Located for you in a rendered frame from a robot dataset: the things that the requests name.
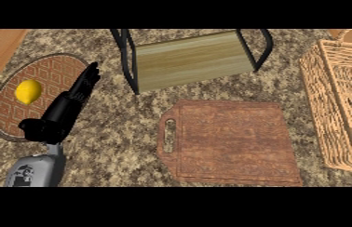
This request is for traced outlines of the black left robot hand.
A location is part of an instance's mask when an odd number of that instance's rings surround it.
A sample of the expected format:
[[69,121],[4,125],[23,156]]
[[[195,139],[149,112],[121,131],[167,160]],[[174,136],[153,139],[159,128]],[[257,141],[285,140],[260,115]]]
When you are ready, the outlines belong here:
[[99,79],[97,63],[93,62],[77,77],[69,90],[57,95],[41,118],[20,121],[17,127],[25,132],[26,140],[56,144],[66,138]]

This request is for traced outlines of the brown wooden cutting board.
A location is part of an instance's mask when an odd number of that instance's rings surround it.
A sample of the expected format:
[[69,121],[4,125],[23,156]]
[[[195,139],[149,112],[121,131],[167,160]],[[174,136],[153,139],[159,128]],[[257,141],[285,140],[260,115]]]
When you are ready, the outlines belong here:
[[176,123],[174,147],[156,154],[177,181],[300,186],[276,102],[179,100],[159,122]]

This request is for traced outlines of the wicker basket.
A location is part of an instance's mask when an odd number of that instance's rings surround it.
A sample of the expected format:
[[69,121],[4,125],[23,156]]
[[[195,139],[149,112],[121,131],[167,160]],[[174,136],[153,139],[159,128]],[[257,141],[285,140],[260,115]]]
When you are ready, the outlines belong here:
[[321,39],[298,64],[324,164],[352,171],[352,29]]

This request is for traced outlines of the yellow lemon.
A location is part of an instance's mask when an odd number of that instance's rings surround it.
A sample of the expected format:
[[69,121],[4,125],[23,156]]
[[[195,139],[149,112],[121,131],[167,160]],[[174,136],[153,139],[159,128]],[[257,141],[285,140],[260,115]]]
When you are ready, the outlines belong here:
[[29,105],[41,96],[41,85],[29,79],[20,82],[14,89],[16,99],[26,105]]

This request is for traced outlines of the oval patterned brown placemat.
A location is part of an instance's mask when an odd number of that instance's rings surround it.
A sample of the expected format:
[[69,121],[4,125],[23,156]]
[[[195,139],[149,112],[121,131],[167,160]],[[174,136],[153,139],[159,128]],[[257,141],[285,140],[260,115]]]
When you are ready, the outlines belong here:
[[[25,134],[17,127],[26,118],[40,118],[51,101],[71,85],[88,63],[68,53],[47,55],[25,64],[0,85],[0,138],[25,141]],[[41,96],[29,105],[14,97],[17,85],[25,80],[35,80],[41,85]]]

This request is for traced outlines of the wooden shelf with black frame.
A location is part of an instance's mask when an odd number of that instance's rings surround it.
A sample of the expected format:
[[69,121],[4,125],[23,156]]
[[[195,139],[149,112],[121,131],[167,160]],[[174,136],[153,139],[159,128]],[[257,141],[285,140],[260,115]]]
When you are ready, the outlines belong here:
[[257,60],[239,29],[140,46],[133,44],[128,29],[109,31],[134,94],[232,74],[257,72],[273,47],[267,29],[260,29],[266,47]]

